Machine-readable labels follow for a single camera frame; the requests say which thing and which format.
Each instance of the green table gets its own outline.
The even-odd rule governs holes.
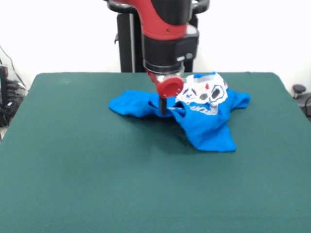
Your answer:
[[[145,74],[38,75],[0,145],[0,233],[311,232],[310,123],[276,75],[221,75],[252,97],[235,153],[111,112]]]

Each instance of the cable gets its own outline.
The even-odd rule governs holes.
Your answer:
[[[0,45],[0,50],[2,50],[2,52],[4,53],[4,55],[7,56],[7,57],[9,58],[9,60],[11,61],[11,66],[12,66],[12,69],[13,69],[14,73],[16,74],[16,76],[17,76],[17,78],[19,79],[19,81],[21,82],[21,84],[23,84],[24,87],[26,88],[25,83],[24,83],[23,80],[20,78],[20,76],[17,74],[17,72],[16,72],[16,70],[15,70],[15,68],[14,68],[14,64],[13,64],[12,58],[4,51],[4,49],[1,47],[1,45]]]
[[[22,90],[28,92],[26,87],[24,87],[24,85],[21,84],[20,82],[16,82],[16,81],[13,81],[13,80],[7,80],[7,84],[9,85],[9,87],[14,87],[15,89],[19,88],[19,89],[22,89]]]
[[[0,127],[8,127],[10,120],[15,116],[19,106],[23,102],[26,92],[18,80],[8,79],[8,68],[0,65],[1,80],[1,104],[0,104]]]
[[[306,99],[306,101],[305,101],[305,111],[306,111],[306,116],[307,117],[311,117],[311,115],[309,115],[309,113],[308,113],[308,102],[311,100],[311,96],[310,97],[308,97],[307,99]]]

